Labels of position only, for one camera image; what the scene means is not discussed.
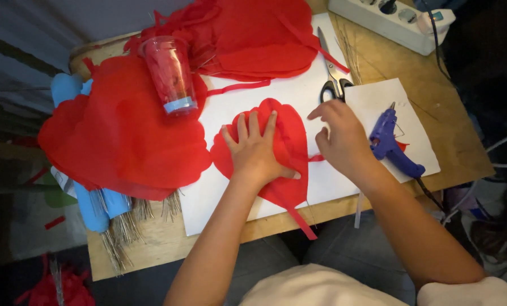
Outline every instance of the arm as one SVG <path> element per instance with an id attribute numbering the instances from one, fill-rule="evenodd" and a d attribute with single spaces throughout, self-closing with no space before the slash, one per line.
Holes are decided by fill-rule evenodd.
<path id="1" fill-rule="evenodd" d="M 322 103 L 308 119 L 321 117 L 331 129 L 316 136 L 325 159 L 370 200 L 376 218 L 414 285 L 466 284 L 486 275 L 480 265 L 373 156 L 365 130 L 338 100 Z"/>
<path id="2" fill-rule="evenodd" d="M 250 131 L 244 114 L 238 119 L 239 141 L 227 128 L 223 138 L 233 157 L 234 173 L 214 213 L 174 278 L 163 305 L 221 305 L 233 275 L 240 235 L 257 193 L 277 177 L 300 175 L 278 164 L 272 152 L 276 126 L 273 112 L 263 136 L 257 112 L 250 114 Z"/>

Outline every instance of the wooden tabletop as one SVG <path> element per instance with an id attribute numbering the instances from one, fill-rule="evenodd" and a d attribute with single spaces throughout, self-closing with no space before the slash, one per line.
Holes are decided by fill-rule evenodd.
<path id="1" fill-rule="evenodd" d="M 326 0 L 307 2 L 313 14 L 327 11 Z M 494 173 L 456 90 L 438 70 L 434 53 L 424 57 L 332 12 L 329 15 L 335 32 L 347 31 L 350 44 L 357 50 L 364 84 L 398 77 L 405 88 L 440 164 L 440 173 L 423 178 L 428 189 L 442 190 Z M 89 71 L 81 59 L 90 57 L 94 64 L 99 64 L 104 59 L 121 55 L 127 37 L 136 34 L 75 49 L 71 55 L 71 72 L 89 79 Z M 414 181 L 404 183 L 404 186 L 415 196 L 422 194 Z M 314 224 L 312 216 L 321 223 L 354 213 L 356 203 L 357 196 L 350 196 L 312 205 L 311 211 L 306 207 L 298 212 L 308 224 Z M 134 267 L 128 267 L 125 273 L 185 258 L 197 239 L 198 235 L 185 236 L 181 215 L 174 222 L 165 222 L 161 218 L 162 204 L 152 201 L 152 207 L 155 218 L 140 224 L 146 243 L 137 242 L 126 250 Z M 371 206 L 365 203 L 363 208 L 370 209 Z M 281 213 L 247 222 L 241 241 L 297 228 L 289 214 Z M 93 280 L 115 276 L 99 234 L 87 232 Z"/>

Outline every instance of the white shirt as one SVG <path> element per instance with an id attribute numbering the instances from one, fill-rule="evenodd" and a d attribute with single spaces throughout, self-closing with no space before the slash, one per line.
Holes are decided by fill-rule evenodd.
<path id="1" fill-rule="evenodd" d="M 309 264 L 265 278 L 255 285 L 241 306 L 407 306 L 400 300 L 361 284 L 335 269 Z M 506 306 L 507 283 L 487 277 L 474 284 L 424 285 L 418 306 Z"/>

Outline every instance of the hot glue gun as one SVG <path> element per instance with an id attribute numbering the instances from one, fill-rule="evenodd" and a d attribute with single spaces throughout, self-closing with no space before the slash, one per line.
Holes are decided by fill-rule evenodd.
<path id="1" fill-rule="evenodd" d="M 404 174 L 415 179 L 419 178 L 425 172 L 425 167 L 411 161 L 397 145 L 393 134 L 396 122 L 395 102 L 393 102 L 378 118 L 370 134 L 369 139 L 372 142 L 370 149 L 377 160 L 387 157 Z"/>

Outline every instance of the gray pants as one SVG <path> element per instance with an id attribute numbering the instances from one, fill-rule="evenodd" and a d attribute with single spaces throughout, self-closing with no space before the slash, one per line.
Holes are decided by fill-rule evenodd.
<path id="1" fill-rule="evenodd" d="M 359 229 L 353 228 L 353 221 L 354 216 L 346 216 L 327 222 L 318 240 L 308 249 L 303 264 L 334 268 L 413 306 L 414 284 L 378 226 L 374 213 L 361 214 Z M 276 235 L 243 243 L 227 304 L 238 305 L 258 281 L 299 264 Z"/>

